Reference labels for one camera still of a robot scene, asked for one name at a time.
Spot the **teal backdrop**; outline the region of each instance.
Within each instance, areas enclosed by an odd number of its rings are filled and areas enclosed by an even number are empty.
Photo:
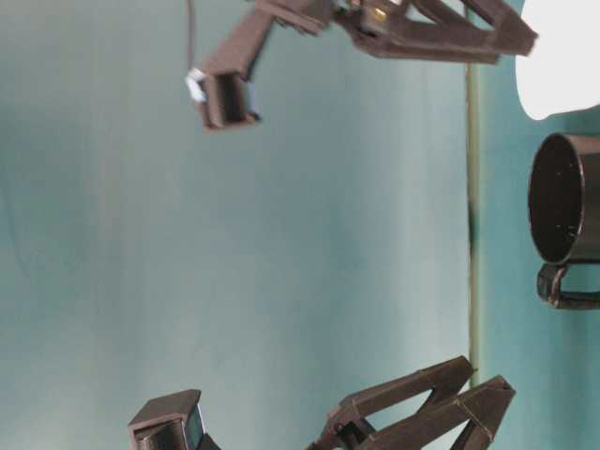
[[[197,6],[205,57],[250,4]],[[205,135],[185,23],[0,2],[6,448],[127,449],[197,387],[224,450],[302,449],[346,394],[468,354],[464,67],[277,29],[264,122]]]

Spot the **mug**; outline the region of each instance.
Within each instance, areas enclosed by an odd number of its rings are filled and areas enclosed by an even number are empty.
[[[600,2],[526,0],[521,18],[538,34],[528,57],[516,62],[521,106],[532,119],[600,104],[597,62]]]
[[[532,238],[545,264],[537,292],[557,309],[600,308],[600,292],[563,292],[572,264],[600,263],[600,137],[552,134],[529,181]]]

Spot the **cable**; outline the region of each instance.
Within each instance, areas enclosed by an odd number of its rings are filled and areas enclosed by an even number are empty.
[[[194,0],[187,2],[187,70],[194,67],[194,43],[196,41],[196,14],[194,12]]]

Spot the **black mug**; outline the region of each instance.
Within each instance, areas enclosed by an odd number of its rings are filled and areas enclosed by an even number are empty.
[[[563,292],[572,264],[600,263],[600,137],[552,134],[529,182],[533,241],[546,262],[537,293],[557,309],[600,308],[600,292]]]

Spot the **mug rim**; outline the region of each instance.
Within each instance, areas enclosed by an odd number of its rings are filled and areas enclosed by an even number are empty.
[[[577,177],[578,177],[579,196],[581,199],[581,207],[579,208],[579,214],[577,217],[577,233],[576,233],[575,239],[573,240],[573,242],[571,243],[569,248],[561,255],[561,258],[553,259],[553,258],[549,258],[548,253],[546,252],[546,249],[542,248],[542,246],[538,242],[538,236],[536,236],[536,234],[533,232],[532,183],[533,183],[533,172],[535,170],[535,163],[537,162],[538,157],[547,148],[548,142],[550,142],[551,140],[557,139],[557,138],[561,139],[564,143],[567,143],[569,152],[572,154],[572,156],[575,158],[575,161],[577,162]],[[581,236],[581,234],[583,232],[583,219],[585,217],[585,202],[584,202],[585,173],[583,171],[583,164],[581,163],[581,158],[579,157],[578,151],[577,151],[576,147],[573,145],[573,142],[571,141],[570,138],[571,138],[571,135],[561,133],[561,132],[552,133],[552,134],[548,135],[542,141],[541,145],[535,152],[535,156],[533,157],[533,164],[530,168],[530,174],[529,174],[527,205],[528,205],[528,219],[529,219],[530,233],[532,235],[532,240],[535,245],[535,249],[537,250],[537,253],[540,255],[540,257],[546,263],[553,264],[553,265],[564,265],[572,258],[573,249],[575,248],[575,245],[577,244],[579,237]]]

